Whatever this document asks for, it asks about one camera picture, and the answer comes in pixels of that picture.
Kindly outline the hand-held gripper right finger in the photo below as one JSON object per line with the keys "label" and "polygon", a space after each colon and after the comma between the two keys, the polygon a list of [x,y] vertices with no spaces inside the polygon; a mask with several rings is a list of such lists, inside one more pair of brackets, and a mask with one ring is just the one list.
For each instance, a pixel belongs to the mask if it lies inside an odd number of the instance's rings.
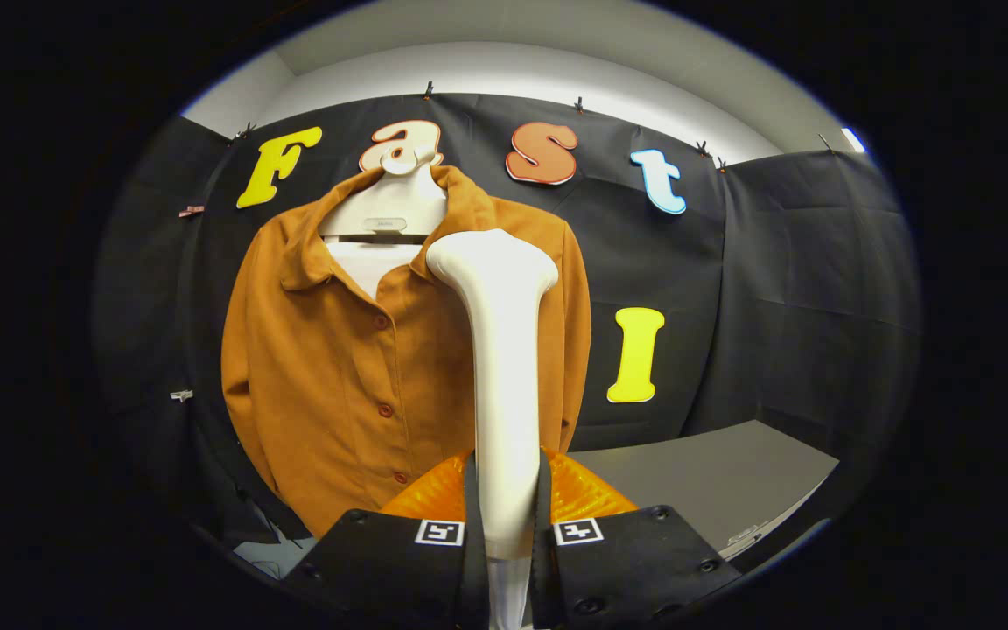
{"label": "hand-held gripper right finger", "polygon": [[741,577],[674,507],[636,507],[568,456],[540,451],[536,629],[673,629]]}

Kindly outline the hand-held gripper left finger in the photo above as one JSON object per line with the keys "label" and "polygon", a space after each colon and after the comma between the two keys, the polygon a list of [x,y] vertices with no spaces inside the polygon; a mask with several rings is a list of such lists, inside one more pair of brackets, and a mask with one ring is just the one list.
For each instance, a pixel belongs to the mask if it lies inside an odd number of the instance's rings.
{"label": "hand-held gripper left finger", "polygon": [[475,456],[445,461],[395,509],[344,512],[283,588],[339,629],[487,629]]}

